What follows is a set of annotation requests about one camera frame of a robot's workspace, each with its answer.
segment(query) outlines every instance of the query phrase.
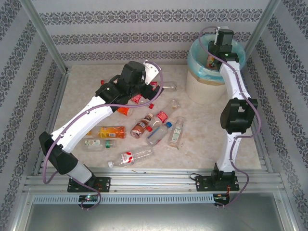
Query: metal ventilation grille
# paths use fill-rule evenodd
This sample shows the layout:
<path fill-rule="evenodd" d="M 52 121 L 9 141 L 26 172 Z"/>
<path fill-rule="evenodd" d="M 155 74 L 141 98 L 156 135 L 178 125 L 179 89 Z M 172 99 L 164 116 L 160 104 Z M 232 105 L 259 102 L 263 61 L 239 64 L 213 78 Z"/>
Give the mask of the metal ventilation grille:
<path fill-rule="evenodd" d="M 34 204 L 78 204 L 78 195 L 36 195 Z M 101 204 L 203 204 L 214 203 L 213 194 L 103 195 Z"/>

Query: enclosure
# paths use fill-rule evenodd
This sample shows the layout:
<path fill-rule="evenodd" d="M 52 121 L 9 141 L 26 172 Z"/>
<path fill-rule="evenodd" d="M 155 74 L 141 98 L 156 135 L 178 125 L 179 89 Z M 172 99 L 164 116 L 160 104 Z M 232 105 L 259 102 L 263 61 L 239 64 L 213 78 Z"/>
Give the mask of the enclosure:
<path fill-rule="evenodd" d="M 307 181 L 307 0 L 3 0 L 0 15 L 0 230 L 308 230 Z M 236 166 L 250 181 L 225 209 L 217 192 L 199 192 L 192 173 L 211 175 L 221 156 L 220 114 L 229 98 L 201 105 L 186 91 L 187 55 L 206 26 L 228 26 L 246 52 L 241 70 L 258 101 L 261 132 L 244 139 Z M 212 29 L 205 33 L 214 33 Z M 73 118 L 129 61 L 156 62 L 164 91 L 154 108 L 118 112 L 100 126 L 125 126 L 116 148 L 73 155 L 97 177 L 110 177 L 108 192 L 92 211 L 67 192 L 69 177 L 42 181 L 39 135 Z M 178 148 L 154 147 L 154 156 L 126 168 L 108 161 L 146 145 L 129 132 L 148 112 L 172 99 L 181 105 L 168 119 L 185 118 Z M 257 130 L 254 119 L 247 134 Z M 49 163 L 47 178 L 55 168 Z M 242 188 L 246 176 L 236 172 Z M 237 191 L 230 192 L 231 201 Z"/>

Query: clear plastic bottle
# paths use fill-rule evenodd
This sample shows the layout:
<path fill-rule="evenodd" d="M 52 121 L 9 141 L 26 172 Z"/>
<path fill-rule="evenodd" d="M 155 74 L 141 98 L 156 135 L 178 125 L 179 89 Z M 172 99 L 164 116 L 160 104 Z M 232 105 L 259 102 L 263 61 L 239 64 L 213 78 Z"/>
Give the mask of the clear plastic bottle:
<path fill-rule="evenodd" d="M 152 119 L 151 127 L 155 128 L 164 124 L 171 114 L 180 108 L 180 104 L 177 100 L 172 100 L 163 110 L 157 113 Z"/>
<path fill-rule="evenodd" d="M 121 154 L 121 157 L 114 161 L 108 161 L 109 167 L 126 167 L 142 160 L 149 158 L 153 155 L 151 146 L 140 147 L 130 152 Z"/>
<path fill-rule="evenodd" d="M 130 131 L 130 134 L 136 139 L 140 138 L 140 136 L 144 133 L 147 126 L 150 124 L 153 118 L 153 114 L 149 113 L 145 118 L 140 120 L 135 127 Z"/>
<path fill-rule="evenodd" d="M 178 148 L 180 144 L 180 140 L 183 134 L 183 125 L 184 125 L 184 118 L 183 117 L 178 117 L 178 120 L 173 126 L 171 130 L 171 134 L 169 136 L 168 144 L 171 147 Z"/>
<path fill-rule="evenodd" d="M 150 84 L 155 89 L 158 85 L 160 85 L 160 82 L 152 81 Z M 177 91 L 177 83 L 174 81 L 164 82 L 163 89 L 167 92 L 175 92 Z"/>
<path fill-rule="evenodd" d="M 105 148 L 115 148 L 116 141 L 115 140 L 103 140 L 96 138 L 83 138 L 81 140 L 82 148 L 86 152 L 99 152 Z"/>
<path fill-rule="evenodd" d="M 91 131 L 87 133 L 88 136 L 92 136 L 94 138 L 121 138 L 124 139 L 126 137 L 126 130 L 124 126 L 117 127 L 101 127 L 95 126 Z"/>
<path fill-rule="evenodd" d="M 145 99 L 144 97 L 141 96 L 141 94 L 134 96 L 133 98 L 131 98 L 131 101 L 135 104 L 143 104 L 143 103 L 147 103 L 150 100 Z M 148 104 L 149 108 L 152 109 L 154 107 L 154 104 L 150 103 Z"/>
<path fill-rule="evenodd" d="M 172 126 L 170 122 L 167 122 L 164 125 L 159 126 L 156 128 L 149 136 L 146 138 L 146 142 L 150 146 L 157 145 L 168 133 L 168 129 Z"/>

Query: robotic arm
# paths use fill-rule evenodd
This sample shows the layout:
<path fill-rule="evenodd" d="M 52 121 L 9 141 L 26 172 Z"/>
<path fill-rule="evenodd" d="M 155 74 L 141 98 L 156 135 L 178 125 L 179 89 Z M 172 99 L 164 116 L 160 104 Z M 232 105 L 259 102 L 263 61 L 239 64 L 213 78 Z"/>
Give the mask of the robotic arm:
<path fill-rule="evenodd" d="M 67 124 L 52 134 L 43 132 L 39 141 L 46 156 L 51 145 L 56 141 L 49 156 L 49 161 L 63 175 L 67 174 L 79 182 L 93 187 L 94 174 L 71 154 L 74 147 L 86 133 L 97 123 L 111 115 L 118 107 L 101 104 L 127 104 L 129 99 L 141 94 L 146 99 L 153 99 L 159 91 L 159 87 L 152 90 L 149 83 L 156 77 L 158 70 L 151 64 L 129 62 L 124 65 L 121 75 L 114 76 L 110 82 L 101 85 L 95 92 L 91 101 Z"/>
<path fill-rule="evenodd" d="M 207 48 L 208 53 L 215 56 L 212 65 L 217 66 L 225 81 L 229 102 L 220 116 L 220 125 L 225 130 L 222 154 L 215 163 L 211 176 L 195 178 L 198 191 L 225 191 L 227 188 L 230 191 L 239 190 L 232 163 L 235 162 L 241 137 L 244 137 L 246 130 L 251 127 L 257 100 L 251 99 L 245 88 L 239 58 L 237 53 L 232 52 L 232 39 L 232 30 L 218 27 L 215 40 L 209 42 Z"/>

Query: wall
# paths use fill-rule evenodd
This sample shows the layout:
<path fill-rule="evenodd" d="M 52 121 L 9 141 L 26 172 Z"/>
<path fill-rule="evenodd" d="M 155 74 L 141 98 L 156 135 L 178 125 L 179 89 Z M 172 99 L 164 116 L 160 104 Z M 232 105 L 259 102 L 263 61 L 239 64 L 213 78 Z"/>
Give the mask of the wall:
<path fill-rule="evenodd" d="M 284 0 L 244 69 L 258 98 L 262 136 L 300 230 L 308 230 L 308 1 Z"/>
<path fill-rule="evenodd" d="M 20 2 L 0 0 L 0 231 L 33 173 L 61 72 Z"/>
<path fill-rule="evenodd" d="M 198 32 L 229 26 L 245 45 L 269 0 L 34 0 L 67 66 L 146 58 L 186 63 Z"/>

